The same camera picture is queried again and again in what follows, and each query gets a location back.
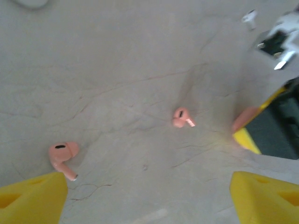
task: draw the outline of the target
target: concrete floor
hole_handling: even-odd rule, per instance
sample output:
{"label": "concrete floor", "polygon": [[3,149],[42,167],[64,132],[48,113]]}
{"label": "concrete floor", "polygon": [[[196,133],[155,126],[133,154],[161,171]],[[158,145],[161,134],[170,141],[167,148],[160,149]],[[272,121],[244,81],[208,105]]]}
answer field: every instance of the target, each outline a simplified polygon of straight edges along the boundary
{"label": "concrete floor", "polygon": [[[297,161],[254,155],[230,133],[289,78],[252,74],[245,58],[297,3],[52,0],[28,11],[1,1],[0,186],[53,171],[49,146],[76,141],[61,224],[238,224],[234,171],[299,183]],[[196,127],[171,126],[178,106]]]}

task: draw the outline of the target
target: pink earbud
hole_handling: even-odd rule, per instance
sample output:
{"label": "pink earbud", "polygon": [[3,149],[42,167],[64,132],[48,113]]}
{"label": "pink earbud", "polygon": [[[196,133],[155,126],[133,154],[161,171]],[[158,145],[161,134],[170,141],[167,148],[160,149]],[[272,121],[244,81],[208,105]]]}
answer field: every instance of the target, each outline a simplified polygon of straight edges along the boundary
{"label": "pink earbud", "polygon": [[196,125],[194,120],[190,117],[189,111],[184,107],[180,107],[174,112],[172,124],[175,127],[183,127],[186,122],[188,122],[191,127]]}
{"label": "pink earbud", "polygon": [[49,148],[49,158],[52,166],[59,172],[63,172],[70,181],[75,181],[78,175],[63,164],[64,161],[77,155],[79,146],[76,142],[57,143]]}

